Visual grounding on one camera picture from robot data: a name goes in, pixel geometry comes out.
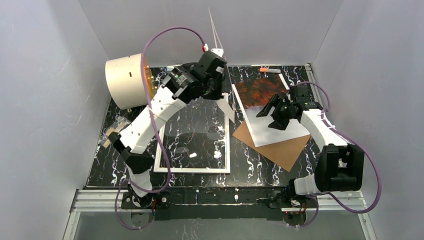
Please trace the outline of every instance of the robotic arm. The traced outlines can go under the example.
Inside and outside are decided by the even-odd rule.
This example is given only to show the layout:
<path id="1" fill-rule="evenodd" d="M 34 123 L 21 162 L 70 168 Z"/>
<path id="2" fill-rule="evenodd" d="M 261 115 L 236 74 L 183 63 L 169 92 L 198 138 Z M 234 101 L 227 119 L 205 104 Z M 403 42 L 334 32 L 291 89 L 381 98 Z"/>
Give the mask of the robotic arm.
<path id="1" fill-rule="evenodd" d="M 222 99 L 223 71 L 226 61 L 212 51 L 206 51 L 198 62 L 176 66 L 161 82 L 156 95 L 151 100 L 154 122 L 158 129 L 191 100 L 204 98 L 219 101 Z M 155 135 L 151 126 L 149 108 L 121 132 L 113 132 L 109 140 L 125 162 L 131 182 L 151 190 L 150 168 L 154 159 L 146 148 Z M 143 198 L 147 192 L 132 189 Z"/>
<path id="2" fill-rule="evenodd" d="M 268 127 L 278 130 L 285 130 L 290 119 L 297 119 L 312 135 L 320 155 L 314 174 L 289 181 L 284 193 L 285 200 L 291 201 L 309 194 L 359 190 L 365 156 L 362 149 L 348 143 L 323 123 L 323 119 L 328 122 L 323 108 L 311 100 L 306 84 L 293 86 L 289 92 L 290 99 L 277 94 L 272 96 L 257 117 L 267 116 L 274 107 L 271 114 L 274 121 Z"/>

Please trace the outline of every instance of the gray floor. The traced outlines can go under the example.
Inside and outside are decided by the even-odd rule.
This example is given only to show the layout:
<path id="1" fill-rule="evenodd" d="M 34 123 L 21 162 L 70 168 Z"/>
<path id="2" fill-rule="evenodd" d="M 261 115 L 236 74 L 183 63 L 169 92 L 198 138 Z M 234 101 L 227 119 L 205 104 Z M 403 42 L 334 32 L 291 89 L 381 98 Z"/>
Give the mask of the gray floor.
<path id="1" fill-rule="evenodd" d="M 313 211 L 307 211 L 308 218 Z M 122 213 L 129 224 L 130 214 Z M 143 224 L 147 215 L 133 216 Z M 120 225 L 113 212 L 83 212 L 76 240 L 163 239 L 163 240 L 364 240 L 357 214 L 347 211 L 320 211 L 315 221 L 300 230 L 264 219 L 179 219 L 154 221 L 143 231 L 128 230 Z"/>

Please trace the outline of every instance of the brown cardboard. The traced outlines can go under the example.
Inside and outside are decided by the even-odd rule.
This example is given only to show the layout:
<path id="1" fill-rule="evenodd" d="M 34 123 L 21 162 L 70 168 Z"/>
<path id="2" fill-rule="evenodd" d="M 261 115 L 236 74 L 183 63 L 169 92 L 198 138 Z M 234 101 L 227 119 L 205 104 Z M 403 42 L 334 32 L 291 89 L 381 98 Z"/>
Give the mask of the brown cardboard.
<path id="1" fill-rule="evenodd" d="M 311 137 L 311 135 L 306 135 L 265 146 L 255 147 L 246 121 L 241 123 L 234 132 L 233 136 L 288 172 L 290 172 L 293 165 L 295 165 L 296 160 Z"/>

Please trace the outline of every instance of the marble tabletop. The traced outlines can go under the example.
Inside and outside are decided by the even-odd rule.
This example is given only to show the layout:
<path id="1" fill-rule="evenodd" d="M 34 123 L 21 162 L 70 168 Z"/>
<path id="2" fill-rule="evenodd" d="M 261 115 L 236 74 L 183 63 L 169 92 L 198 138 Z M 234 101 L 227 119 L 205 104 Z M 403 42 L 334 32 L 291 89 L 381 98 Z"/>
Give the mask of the marble tabletop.
<path id="1" fill-rule="evenodd" d="M 235 111 L 235 123 L 229 122 L 228 126 L 230 173 L 172 173 L 169 183 L 170 187 L 283 187 L 288 184 L 290 179 L 304 177 L 313 173 L 317 157 L 319 156 L 319 149 L 313 139 L 308 141 L 293 168 L 288 172 L 232 136 L 244 118 L 232 91 L 231 84 L 265 78 L 266 73 L 259 72 L 260 67 L 229 66 L 225 71 L 223 91 L 228 93 L 228 102 Z M 304 66 L 276 66 L 275 68 L 281 69 L 281 73 L 289 86 L 308 81 Z M 152 74 L 155 76 L 155 84 L 158 85 L 160 80 L 166 75 L 166 68 L 152 68 Z M 111 145 L 104 147 L 101 142 L 102 136 L 117 118 L 125 117 L 129 121 L 133 121 L 143 109 L 144 106 L 133 108 L 131 112 L 121 110 L 111 99 L 86 182 L 86 188 L 117 188 L 125 178 L 128 178 L 124 163 L 118 159 L 118 152 Z M 183 167 L 183 165 L 187 168 L 225 167 L 225 161 L 222 161 L 225 159 L 225 154 L 216 157 L 210 155 L 210 150 L 219 149 L 220 151 L 225 151 L 226 146 L 217 145 L 219 141 L 216 141 L 216 139 L 211 140 L 207 133 L 211 132 L 210 130 L 202 132 L 204 127 L 209 126 L 209 129 L 213 130 L 219 129 L 220 126 L 224 125 L 222 112 L 215 115 L 211 113 L 215 109 L 216 107 L 212 103 L 199 100 L 187 106 L 181 115 L 177 115 L 177 113 L 173 120 L 165 125 L 165 132 L 169 134 L 165 134 L 167 139 L 164 139 L 164 145 L 167 153 L 170 154 L 174 167 Z M 196 149 L 199 153 L 199 158 L 192 163 L 178 160 L 178 157 L 183 154 L 189 154 L 188 150 L 184 153 L 184 146 L 191 150 Z M 154 156 L 156 148 L 157 141 L 153 139 L 147 151 Z M 166 182 L 166 173 L 151 172 L 150 177 L 153 187 L 160 187 Z"/>

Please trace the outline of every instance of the white cylinder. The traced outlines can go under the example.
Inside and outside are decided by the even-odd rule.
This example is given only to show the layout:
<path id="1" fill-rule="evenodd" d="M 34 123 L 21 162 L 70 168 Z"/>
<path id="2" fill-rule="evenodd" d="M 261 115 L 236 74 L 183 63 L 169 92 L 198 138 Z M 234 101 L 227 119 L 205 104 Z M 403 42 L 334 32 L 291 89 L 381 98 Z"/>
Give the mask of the white cylinder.
<path id="1" fill-rule="evenodd" d="M 146 93 L 141 75 L 141 56 L 136 54 L 121 57 L 106 62 L 104 72 L 106 74 L 107 87 L 110 95 L 120 109 L 130 109 L 147 104 Z M 145 64 L 148 91 L 150 97 L 154 95 L 152 74 Z"/>

